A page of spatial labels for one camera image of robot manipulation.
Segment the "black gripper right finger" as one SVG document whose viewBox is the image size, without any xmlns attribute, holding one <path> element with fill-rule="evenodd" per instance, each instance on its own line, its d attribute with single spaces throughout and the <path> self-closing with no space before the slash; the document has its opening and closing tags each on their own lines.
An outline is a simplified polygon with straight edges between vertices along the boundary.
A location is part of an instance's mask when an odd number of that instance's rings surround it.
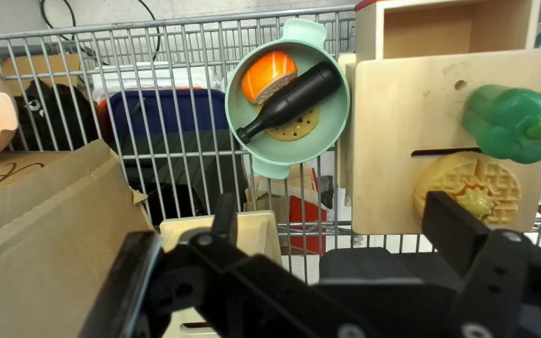
<svg viewBox="0 0 541 338">
<path fill-rule="evenodd" d="M 446 192 L 427 194 L 421 230 L 459 277 L 472 269 L 476 256 L 491 235 L 482 220 Z"/>
</svg>

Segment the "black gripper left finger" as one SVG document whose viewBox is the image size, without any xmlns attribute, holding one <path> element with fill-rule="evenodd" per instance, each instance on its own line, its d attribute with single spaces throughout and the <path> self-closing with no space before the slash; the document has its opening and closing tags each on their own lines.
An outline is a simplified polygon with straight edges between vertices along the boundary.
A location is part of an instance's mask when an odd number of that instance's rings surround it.
<svg viewBox="0 0 541 338">
<path fill-rule="evenodd" d="M 215 207 L 215 218 L 211 233 L 230 248 L 237 247 L 239 226 L 237 226 L 237 202 L 234 194 L 222 194 Z"/>
</svg>

